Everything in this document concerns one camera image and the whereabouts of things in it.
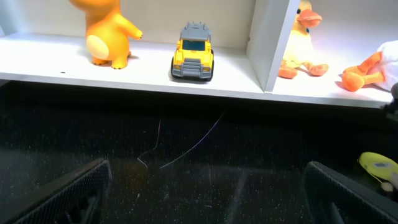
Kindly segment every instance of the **windshield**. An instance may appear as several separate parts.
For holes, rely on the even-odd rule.
[[[205,50],[204,41],[184,40],[182,42],[182,49],[184,50]]]

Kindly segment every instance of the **yellow plush duck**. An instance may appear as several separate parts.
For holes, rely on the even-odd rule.
[[[329,65],[312,63],[315,54],[308,28],[316,27],[321,20],[322,17],[312,11],[311,3],[301,0],[293,29],[290,31],[284,59],[279,68],[280,77],[294,78],[297,75],[297,68],[301,65],[304,65],[313,76],[322,76],[328,71]]]

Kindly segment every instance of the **dusty black surface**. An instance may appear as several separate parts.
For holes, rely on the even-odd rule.
[[[161,168],[222,114],[197,147]],[[0,203],[104,157],[113,182],[102,223],[310,223],[301,185],[308,162],[355,177],[362,152],[398,160],[397,148],[381,110],[35,83],[0,88]]]

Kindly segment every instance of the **plush toy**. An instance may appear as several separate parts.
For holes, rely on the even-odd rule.
[[[301,0],[293,29],[290,31],[282,65],[279,68],[280,77],[294,78],[297,75],[296,68],[301,65],[304,65],[314,76],[322,76],[328,71],[328,65],[312,63],[315,53],[308,28],[316,27],[321,20],[322,17],[312,11],[311,3]]]
[[[86,14],[86,44],[95,65],[112,61],[112,68],[127,66],[129,39],[142,32],[121,15],[120,0],[70,0]]]
[[[366,84],[391,91],[395,83],[398,83],[398,40],[384,43],[361,65],[343,72],[343,85],[349,91],[357,91]]]

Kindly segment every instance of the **yellow toy truck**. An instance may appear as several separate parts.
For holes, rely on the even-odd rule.
[[[172,76],[209,82],[214,71],[214,52],[210,41],[211,31],[206,24],[188,22],[181,31],[174,53]]]

